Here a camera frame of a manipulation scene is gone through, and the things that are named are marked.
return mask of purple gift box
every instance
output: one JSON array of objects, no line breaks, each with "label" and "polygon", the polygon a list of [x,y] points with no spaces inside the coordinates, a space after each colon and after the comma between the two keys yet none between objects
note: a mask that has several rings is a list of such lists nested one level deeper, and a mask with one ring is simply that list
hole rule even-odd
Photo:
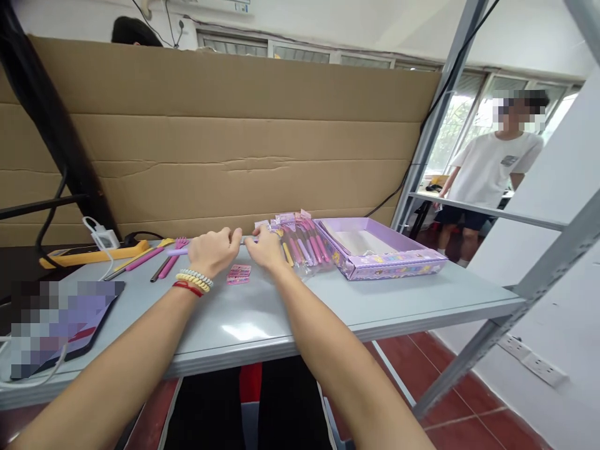
[{"label": "purple gift box", "polygon": [[[313,222],[325,237],[325,244],[339,270],[350,281],[436,274],[448,261],[435,250],[366,217],[313,219]],[[324,223],[333,233],[367,231],[396,252],[353,256],[329,234]]]}]

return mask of white wall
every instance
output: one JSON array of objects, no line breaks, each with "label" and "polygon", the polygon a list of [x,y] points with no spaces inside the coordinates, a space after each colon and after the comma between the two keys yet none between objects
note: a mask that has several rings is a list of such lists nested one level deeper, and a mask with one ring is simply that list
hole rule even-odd
[{"label": "white wall", "polygon": [[[600,69],[584,85],[506,210],[568,223],[600,189]],[[469,270],[516,284],[556,232],[499,220]],[[600,424],[600,244],[596,244],[511,331],[569,375],[555,390],[495,347],[476,372],[555,450],[598,448]],[[481,324],[439,330],[460,351]]]},{"label": "white wall", "polygon": [[[251,16],[170,4],[203,22],[267,31],[305,41],[445,60],[465,0],[252,0]],[[151,25],[171,41],[160,1]],[[119,15],[140,18],[130,0],[17,0],[24,28],[45,37],[108,41]],[[181,47],[197,47],[185,21]],[[475,38],[469,63],[585,79],[593,59],[562,0],[502,0]]]}]

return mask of electrical outlet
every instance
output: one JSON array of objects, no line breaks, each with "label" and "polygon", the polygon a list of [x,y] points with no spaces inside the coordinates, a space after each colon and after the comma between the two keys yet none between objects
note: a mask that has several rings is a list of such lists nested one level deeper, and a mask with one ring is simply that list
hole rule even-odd
[{"label": "electrical outlet", "polygon": [[539,376],[542,380],[548,383],[550,386],[555,388],[562,383],[566,378],[566,374],[563,373],[557,367],[552,366],[549,362],[544,361],[535,353],[530,353],[522,363],[535,375]]},{"label": "electrical outlet", "polygon": [[505,334],[498,342],[498,345],[519,361],[522,361],[531,354],[531,349],[529,347],[510,334]]}]

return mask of hand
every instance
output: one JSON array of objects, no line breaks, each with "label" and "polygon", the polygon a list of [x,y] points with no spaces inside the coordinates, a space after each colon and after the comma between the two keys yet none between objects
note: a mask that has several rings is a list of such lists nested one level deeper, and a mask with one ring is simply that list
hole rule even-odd
[{"label": "hand", "polygon": [[[446,198],[446,193],[444,191],[440,192],[438,195],[439,198]],[[437,211],[439,208],[439,203],[438,202],[433,202],[433,210]]]},{"label": "hand", "polygon": [[261,225],[260,228],[254,230],[252,235],[258,236],[258,242],[254,242],[251,237],[247,237],[244,244],[246,244],[252,259],[259,266],[272,271],[279,266],[286,265],[281,252],[281,242],[279,242],[279,236],[276,233],[270,232],[265,225]]},{"label": "hand", "polygon": [[241,239],[241,228],[236,228],[231,234],[231,230],[227,227],[219,232],[209,231],[195,237],[187,252],[189,268],[213,279],[238,255]]}]

